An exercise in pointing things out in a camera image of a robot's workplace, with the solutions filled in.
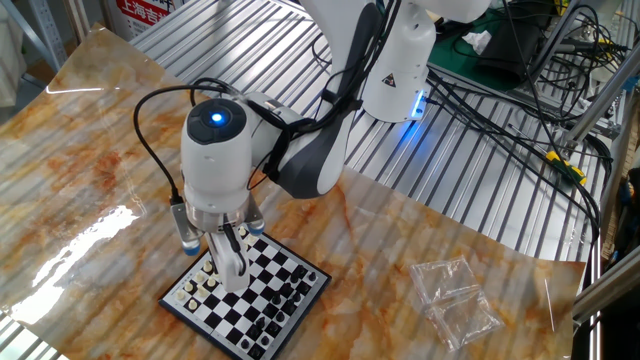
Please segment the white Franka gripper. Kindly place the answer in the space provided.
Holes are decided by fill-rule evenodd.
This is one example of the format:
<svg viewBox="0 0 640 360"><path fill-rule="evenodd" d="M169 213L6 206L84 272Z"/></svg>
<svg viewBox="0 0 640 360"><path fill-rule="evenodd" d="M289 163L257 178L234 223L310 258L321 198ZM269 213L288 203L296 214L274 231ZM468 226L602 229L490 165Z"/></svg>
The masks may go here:
<svg viewBox="0 0 640 360"><path fill-rule="evenodd" d="M249 259L238 231L231 233L233 239L220 232L206 233L205 239L219 282L226 292L237 292L249 286Z"/></svg>

